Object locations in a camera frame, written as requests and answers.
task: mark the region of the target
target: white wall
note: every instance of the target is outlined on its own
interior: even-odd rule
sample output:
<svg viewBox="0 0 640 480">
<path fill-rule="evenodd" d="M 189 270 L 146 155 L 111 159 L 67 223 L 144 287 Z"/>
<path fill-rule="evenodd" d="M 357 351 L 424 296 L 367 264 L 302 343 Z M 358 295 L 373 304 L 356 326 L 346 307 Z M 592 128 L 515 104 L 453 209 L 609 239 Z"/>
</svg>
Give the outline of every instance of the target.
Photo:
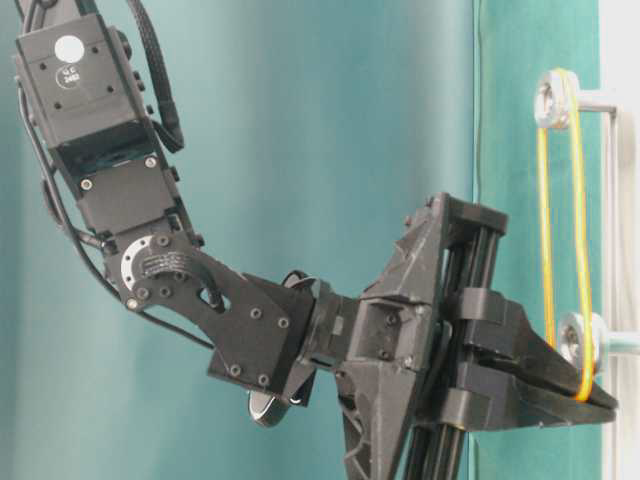
<svg viewBox="0 0 640 480">
<path fill-rule="evenodd" d="M 620 118 L 620 229 L 618 246 L 618 285 L 615 306 L 617 318 L 606 319 L 616 331 L 640 330 L 637 299 L 640 294 L 640 255 L 635 239 L 640 239 L 638 207 L 634 197 L 640 186 L 640 169 L 635 168 L 640 130 L 634 132 L 633 118 L 640 118 L 640 62 L 635 58 L 640 44 L 640 6 L 628 0 L 600 0 L 601 86 L 614 93 L 621 107 Z M 613 228 L 603 213 L 604 239 Z M 610 265 L 604 265 L 605 275 Z M 605 318 L 610 306 L 605 303 Z M 604 429 L 603 479 L 638 478 L 640 470 L 640 359 L 611 360 L 605 387 L 620 402 L 618 420 Z"/>
</svg>

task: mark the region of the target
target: black cable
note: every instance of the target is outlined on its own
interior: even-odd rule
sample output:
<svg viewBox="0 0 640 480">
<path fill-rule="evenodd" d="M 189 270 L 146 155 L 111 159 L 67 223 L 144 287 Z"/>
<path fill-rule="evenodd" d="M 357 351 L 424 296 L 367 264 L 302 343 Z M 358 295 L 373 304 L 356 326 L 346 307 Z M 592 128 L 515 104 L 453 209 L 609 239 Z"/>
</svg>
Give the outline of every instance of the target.
<svg viewBox="0 0 640 480">
<path fill-rule="evenodd" d="M 20 5 L 20 0 L 14 0 L 16 4 L 16 9 L 18 9 L 18 15 L 20 15 L 20 20 L 24 22 L 24 12 L 22 11 L 22 5 Z"/>
<path fill-rule="evenodd" d="M 71 243 L 73 244 L 76 252 L 80 256 L 82 262 L 85 264 L 85 266 L 87 267 L 91 275 L 98 281 L 98 283 L 100 283 L 105 288 L 105 290 L 107 290 L 107 292 L 109 292 L 109 294 L 111 294 L 111 296 L 113 296 L 115 299 L 120 301 L 120 296 L 116 291 L 116 289 L 113 288 L 111 284 L 107 281 L 107 279 L 105 279 L 100 274 L 100 272 L 98 271 L 94 263 L 91 261 L 91 258 L 89 258 L 87 252 L 85 251 L 85 249 L 82 247 L 80 243 L 77 231 L 73 226 L 73 224 L 71 223 L 71 219 L 69 218 L 67 210 L 60 196 L 60 190 L 58 189 L 58 185 L 56 184 L 55 178 L 53 177 L 53 173 L 49 166 L 49 162 L 47 161 L 47 157 L 42 147 L 42 144 L 40 143 L 40 140 L 36 134 L 35 128 L 29 121 L 29 105 L 27 101 L 27 95 L 20 84 L 18 84 L 18 104 L 20 107 L 20 115 L 22 116 L 22 121 L 27 131 L 27 135 L 29 136 L 29 140 L 31 140 L 31 144 L 33 145 L 34 151 L 36 153 L 36 157 L 38 158 L 38 161 L 40 163 L 40 169 L 42 170 L 44 180 L 47 182 L 49 192 L 51 193 L 51 201 L 53 203 L 53 207 L 57 213 L 58 218 L 60 218 L 60 220 L 62 221 L 62 228 L 65 234 L 71 240 Z M 175 325 L 165 322 L 164 320 L 160 320 L 159 318 L 149 315 L 146 312 L 136 312 L 136 313 L 140 317 L 147 320 L 148 322 L 153 323 L 154 325 L 157 325 L 173 333 L 176 333 L 186 338 L 187 340 L 190 340 L 209 350 L 214 349 L 214 346 L 211 343 L 205 340 L 202 340 L 201 338 L 187 332 L 186 330 L 183 330 L 182 328 L 176 327 Z"/>
<path fill-rule="evenodd" d="M 29 8 L 27 9 L 27 13 L 23 17 L 22 22 L 22 34 L 25 35 L 31 31 L 31 26 L 33 25 L 33 17 L 36 13 L 36 8 L 38 7 L 40 1 L 39 0 L 31 0 L 29 4 Z"/>
<path fill-rule="evenodd" d="M 62 228 L 62 219 L 60 218 L 60 215 L 58 214 L 53 204 L 53 198 L 51 195 L 51 191 L 49 190 L 49 184 L 45 179 L 42 179 L 42 195 L 44 197 L 44 204 L 47 207 L 47 211 L 49 212 L 49 215 L 53 219 L 54 223 L 58 227 Z M 88 232 L 80 230 L 79 228 L 75 228 L 75 231 L 76 231 L 76 235 L 78 236 L 78 240 L 80 240 L 80 242 L 82 242 L 83 244 L 89 247 L 100 250 L 101 252 L 103 251 L 104 242 L 100 240 L 98 237 L 95 237 Z"/>
<path fill-rule="evenodd" d="M 167 74 L 160 42 L 142 2 L 140 0 L 127 0 L 127 3 L 131 8 L 140 32 L 151 81 L 153 82 L 153 90 L 158 101 L 158 112 L 160 113 L 162 124 L 154 122 L 154 127 L 164 146 L 171 153 L 175 153 L 184 148 L 184 136 L 180 127 L 178 109 L 173 101 L 171 82 Z"/>
</svg>

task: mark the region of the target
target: screw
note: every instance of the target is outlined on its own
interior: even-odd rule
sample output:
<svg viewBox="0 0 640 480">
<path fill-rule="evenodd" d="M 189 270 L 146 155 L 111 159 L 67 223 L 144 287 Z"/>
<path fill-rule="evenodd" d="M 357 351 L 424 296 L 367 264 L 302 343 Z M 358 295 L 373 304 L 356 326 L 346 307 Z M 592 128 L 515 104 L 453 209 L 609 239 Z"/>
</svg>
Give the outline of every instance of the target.
<svg viewBox="0 0 640 480">
<path fill-rule="evenodd" d="M 141 287 L 136 290 L 136 297 L 138 297 L 142 301 L 148 300 L 150 296 L 151 292 L 148 288 Z"/>
<path fill-rule="evenodd" d="M 161 247 L 168 247 L 171 244 L 171 239 L 166 235 L 160 235 L 156 241 Z"/>
<path fill-rule="evenodd" d="M 397 323 L 398 323 L 398 317 L 395 314 L 392 313 L 391 315 L 387 316 L 386 324 L 388 327 L 393 327 Z"/>
<path fill-rule="evenodd" d="M 173 295 L 173 292 L 169 287 L 162 287 L 160 289 L 160 296 L 162 298 L 169 298 L 171 295 Z"/>
<path fill-rule="evenodd" d="M 269 375 L 265 375 L 264 373 L 258 377 L 258 385 L 261 387 L 268 387 L 269 383 L 271 383 L 271 379 Z"/>
<path fill-rule="evenodd" d="M 242 367 L 240 365 L 231 365 L 229 373 L 233 378 L 238 378 L 242 374 Z"/>
<path fill-rule="evenodd" d="M 83 189 L 85 192 L 88 192 L 93 188 L 93 182 L 88 178 L 85 178 L 83 181 L 80 182 L 80 188 Z"/>
</svg>

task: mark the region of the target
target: white circular sticker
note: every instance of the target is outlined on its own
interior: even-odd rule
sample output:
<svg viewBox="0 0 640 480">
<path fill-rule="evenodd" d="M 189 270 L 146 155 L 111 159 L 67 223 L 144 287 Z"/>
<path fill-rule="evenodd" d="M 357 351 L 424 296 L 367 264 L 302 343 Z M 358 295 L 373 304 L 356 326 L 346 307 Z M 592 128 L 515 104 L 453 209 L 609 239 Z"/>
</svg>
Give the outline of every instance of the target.
<svg viewBox="0 0 640 480">
<path fill-rule="evenodd" d="M 78 37 L 65 35 L 55 46 L 56 57 L 64 63 L 77 63 L 84 57 L 84 43 Z"/>
</svg>

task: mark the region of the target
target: green curtain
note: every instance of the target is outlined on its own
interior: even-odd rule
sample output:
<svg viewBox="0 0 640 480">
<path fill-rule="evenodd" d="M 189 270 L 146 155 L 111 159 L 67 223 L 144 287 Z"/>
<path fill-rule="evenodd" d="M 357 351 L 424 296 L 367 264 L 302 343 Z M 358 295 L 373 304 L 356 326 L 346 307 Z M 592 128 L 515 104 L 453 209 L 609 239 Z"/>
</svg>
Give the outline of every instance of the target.
<svg viewBox="0 0 640 480">
<path fill-rule="evenodd" d="M 533 95 L 541 74 L 575 71 L 598 88 L 598 1 L 476 0 L 476 197 L 510 215 L 494 288 L 522 302 L 544 332 Z M 594 311 L 601 308 L 600 128 L 583 115 Z M 579 311 L 568 134 L 550 133 L 557 316 Z M 600 478 L 600 428 L 528 429 L 475 437 L 472 471 L 492 480 Z"/>
<path fill-rule="evenodd" d="M 146 72 L 126 2 L 98 3 Z M 181 192 L 233 268 L 302 268 L 357 295 L 427 196 L 471 197 L 470 2 L 145 3 L 184 122 Z M 0 19 L 0 478 L 344 478 L 332 378 L 262 430 L 241 389 L 207 378 L 207 352 L 90 280 L 42 206 L 17 121 L 12 2 Z"/>
</svg>

